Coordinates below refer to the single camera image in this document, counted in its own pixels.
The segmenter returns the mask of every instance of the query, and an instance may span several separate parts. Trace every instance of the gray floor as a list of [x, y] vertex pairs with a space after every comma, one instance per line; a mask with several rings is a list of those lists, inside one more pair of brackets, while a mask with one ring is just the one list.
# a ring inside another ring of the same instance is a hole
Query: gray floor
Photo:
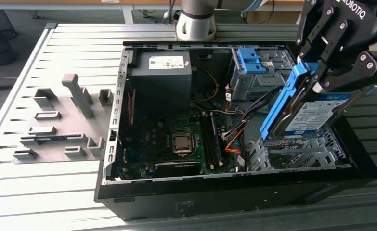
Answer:
[[[47, 23], [125, 23], [123, 14], [117, 10], [41, 10], [38, 19], [31, 18], [30, 11], [8, 10], [6, 12], [19, 33], [11, 40], [11, 45], [18, 52], [18, 60], [10, 65], [0, 66], [0, 77], [19, 76]], [[165, 11], [157, 10], [149, 13], [150, 18], [144, 18], [139, 11], [133, 13], [135, 23], [156, 23], [162, 21]], [[240, 12], [234, 11], [217, 11], [216, 21], [217, 23], [245, 23]], [[12, 85], [12, 79], [0, 79], [0, 108]]]

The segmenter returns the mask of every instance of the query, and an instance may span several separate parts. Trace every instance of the ram slot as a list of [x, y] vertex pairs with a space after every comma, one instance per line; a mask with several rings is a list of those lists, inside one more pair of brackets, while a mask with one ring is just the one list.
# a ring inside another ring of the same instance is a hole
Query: ram slot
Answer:
[[221, 152], [221, 144], [220, 144], [220, 137], [217, 133], [217, 124], [214, 115], [212, 114], [212, 126], [213, 126], [213, 149], [214, 149], [214, 156], [217, 159], [218, 166], [222, 166], [222, 152]]
[[201, 134], [202, 134], [202, 144], [204, 144], [204, 152], [206, 157], [206, 165], [209, 169], [214, 169], [214, 161], [213, 161], [213, 137], [212, 137], [212, 127], [209, 126], [210, 118], [206, 115], [200, 117], [200, 125], [201, 125]]

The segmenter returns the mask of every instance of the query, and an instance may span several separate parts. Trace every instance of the robotiq logo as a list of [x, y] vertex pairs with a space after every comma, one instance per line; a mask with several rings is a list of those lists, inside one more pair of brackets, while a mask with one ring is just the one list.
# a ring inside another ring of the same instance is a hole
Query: robotiq logo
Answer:
[[336, 0], [337, 2], [343, 2], [351, 10], [357, 14], [360, 19], [363, 20], [364, 17], [367, 16], [367, 11], [363, 10], [361, 6], [355, 2], [355, 0]]

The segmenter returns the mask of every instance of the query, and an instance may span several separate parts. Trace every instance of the green motherboard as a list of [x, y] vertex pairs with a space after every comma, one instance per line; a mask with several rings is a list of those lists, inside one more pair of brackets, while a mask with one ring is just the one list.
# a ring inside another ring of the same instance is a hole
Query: green motherboard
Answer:
[[220, 140], [228, 129], [222, 114], [144, 117], [139, 124], [139, 141], [125, 151], [127, 179], [234, 172], [234, 155]]

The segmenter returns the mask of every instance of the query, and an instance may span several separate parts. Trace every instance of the aluminum profile table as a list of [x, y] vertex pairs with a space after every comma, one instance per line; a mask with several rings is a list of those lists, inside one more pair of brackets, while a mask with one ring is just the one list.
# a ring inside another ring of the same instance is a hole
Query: aluminum profile table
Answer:
[[[218, 25], [218, 38], [293, 40], [296, 30], [296, 26]], [[174, 40], [173, 26], [59, 24], [45, 30], [0, 111], [0, 144], [15, 142], [2, 131], [11, 126], [8, 116], [20, 107], [22, 93], [28, 87], [47, 87], [30, 85], [37, 73], [57, 78], [55, 71], [66, 65], [67, 72], [89, 73], [87, 86], [114, 86], [127, 40]], [[347, 117], [377, 165], [377, 86]], [[15, 165], [11, 158], [0, 152], [0, 230], [377, 230], [377, 180], [308, 206], [126, 223], [94, 202], [99, 161]]]

